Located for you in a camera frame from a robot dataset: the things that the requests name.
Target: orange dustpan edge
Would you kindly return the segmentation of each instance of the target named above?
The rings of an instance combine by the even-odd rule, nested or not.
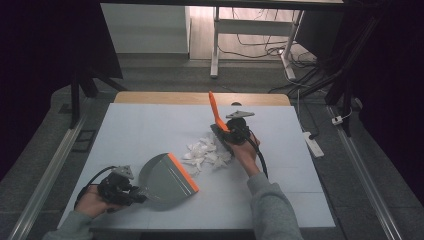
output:
[[[184,169],[184,167],[181,165],[181,163],[177,160],[177,158],[172,153],[168,153],[168,157],[172,160],[172,162],[175,164],[175,166],[178,168],[178,170],[181,172],[181,174],[184,176],[184,178],[187,180],[187,182],[190,184],[190,186],[193,188],[195,192],[199,191],[199,187],[194,182],[194,180],[191,178],[190,174]]]

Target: white table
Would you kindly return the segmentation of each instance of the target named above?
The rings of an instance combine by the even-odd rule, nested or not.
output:
[[[246,121],[261,140],[270,181],[280,184],[300,227],[335,226],[293,107],[219,105],[221,116],[236,110],[255,113]],[[210,133],[213,121],[210,106],[204,104],[111,104],[62,221],[72,210],[80,189],[101,169],[131,165],[138,175],[143,165],[160,153],[172,152],[181,160],[188,152],[187,144]],[[100,176],[98,182],[106,175]],[[193,179],[200,191],[180,204],[133,204],[100,216],[92,227],[129,231],[252,228],[247,175],[235,159],[227,168],[203,165],[202,172]]]

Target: power strip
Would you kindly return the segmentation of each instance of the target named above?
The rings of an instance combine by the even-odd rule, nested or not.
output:
[[[305,141],[308,144],[309,150],[311,150],[314,157],[324,156],[324,152],[319,147],[317,141],[315,141],[315,139],[309,139],[310,135],[311,135],[310,132],[304,132],[303,133],[303,136],[305,137]]]

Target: gray floor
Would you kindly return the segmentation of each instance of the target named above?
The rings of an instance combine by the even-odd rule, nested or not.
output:
[[[241,92],[267,93],[270,89],[287,84],[281,72],[281,63],[235,62],[220,64],[217,80],[209,78],[208,61],[187,59],[143,59],[121,56],[124,79],[117,80],[130,90],[186,91],[186,92]],[[296,73],[305,73],[298,69]],[[89,110],[83,126],[86,134],[99,130],[108,104],[116,91],[97,81],[102,91]],[[303,126],[316,132],[312,119],[318,125],[317,141],[325,157],[314,159],[321,183],[332,210],[335,228],[302,229],[305,239],[387,239],[380,221],[352,167],[337,129],[331,124],[328,106],[323,93],[316,93],[300,102],[300,119]],[[297,107],[296,99],[291,100]],[[52,107],[32,141],[28,144],[16,165],[0,183],[0,239],[6,239],[27,204],[33,190],[52,159],[70,123],[69,88],[57,91],[52,97]],[[358,120],[359,108],[352,114],[352,138],[364,158],[378,189],[384,197],[404,239],[424,239],[424,210],[401,176],[368,135]],[[88,157],[89,142],[77,142],[66,159],[57,181],[37,217],[28,239],[40,239],[48,230],[57,226],[62,211]],[[97,239],[139,239],[139,233],[99,232]],[[170,235],[144,233],[143,239],[223,239],[252,238],[251,233],[203,233],[198,235]]]

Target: dustpan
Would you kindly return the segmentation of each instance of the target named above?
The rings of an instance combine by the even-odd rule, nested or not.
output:
[[[173,203],[195,194],[199,187],[172,153],[163,153],[143,166],[137,191],[149,200]]]
[[[181,201],[199,191],[199,187],[172,153],[159,154],[150,159],[141,169],[138,186],[132,186],[134,179],[130,166],[109,167],[112,172],[101,181],[97,189],[100,196],[109,203],[131,205],[149,199],[160,203]],[[78,195],[75,206],[86,192],[94,177]]]

